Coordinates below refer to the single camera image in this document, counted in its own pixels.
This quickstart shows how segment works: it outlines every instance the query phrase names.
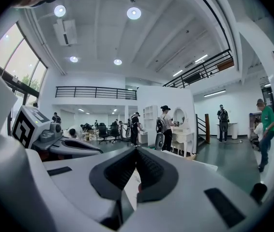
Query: ceiling vent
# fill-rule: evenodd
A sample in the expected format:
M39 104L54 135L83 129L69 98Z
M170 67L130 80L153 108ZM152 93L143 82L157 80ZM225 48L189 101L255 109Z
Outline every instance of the ceiling vent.
M194 62L191 62L188 65L186 65L185 68L187 69L187 68L191 67L193 64L194 64Z
M62 19L58 19L57 23L53 24L53 27L60 45L77 44L75 20L63 21Z

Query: large window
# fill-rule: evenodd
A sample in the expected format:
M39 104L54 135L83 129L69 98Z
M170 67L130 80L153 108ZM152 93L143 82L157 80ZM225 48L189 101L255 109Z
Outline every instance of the large window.
M46 67L14 24L0 40L0 67L39 92Z

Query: black chair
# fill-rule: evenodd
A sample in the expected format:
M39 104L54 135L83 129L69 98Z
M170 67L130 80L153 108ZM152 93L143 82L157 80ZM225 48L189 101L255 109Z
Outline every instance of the black chair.
M110 140L110 142L112 141L112 143L114 143L116 140L120 140L120 134L119 134L119 126L118 125L111 125L111 132L110 132L110 136L114 137L113 140Z
M101 142L108 143L107 140L106 140L106 138L109 136L109 134L107 133L106 126L105 125L99 125L98 126L98 130L99 130L98 136L101 137L101 138L103 138L101 141L99 141L99 144Z

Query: jeans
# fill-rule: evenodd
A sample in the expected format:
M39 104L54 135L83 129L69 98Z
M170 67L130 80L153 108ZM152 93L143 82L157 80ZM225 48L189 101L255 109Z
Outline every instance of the jeans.
M219 141L220 142L222 142L222 137L223 137L223 131L221 130L221 122L220 122L220 125L219 125L219 128L220 128L220 139L219 139ZM226 131L225 133L224 133L224 141L226 141L228 139L228 132Z
M138 137L138 129L133 127L131 132L132 144L137 145L137 137Z
M162 150L167 150L170 151L170 146L171 146L171 140L172 140L172 132L171 129L167 130L166 132L163 133L165 136L164 140L164 145L162 147Z
M266 136L263 137L263 139L259 143L259 148L261 150L262 159L260 166L264 167L268 163L268 149L271 146L271 140L274 137L274 131L269 131Z

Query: black rectangular slot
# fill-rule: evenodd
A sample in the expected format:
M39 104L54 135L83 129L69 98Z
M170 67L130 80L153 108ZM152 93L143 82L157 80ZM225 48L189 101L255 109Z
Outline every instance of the black rectangular slot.
M245 216L217 188L204 191L229 228L245 219Z
M65 172L69 172L69 171L72 171L72 169L70 167L62 167L62 168L51 169L51 170L48 170L47 172L50 176L53 176L53 175L57 175L57 174L63 174Z

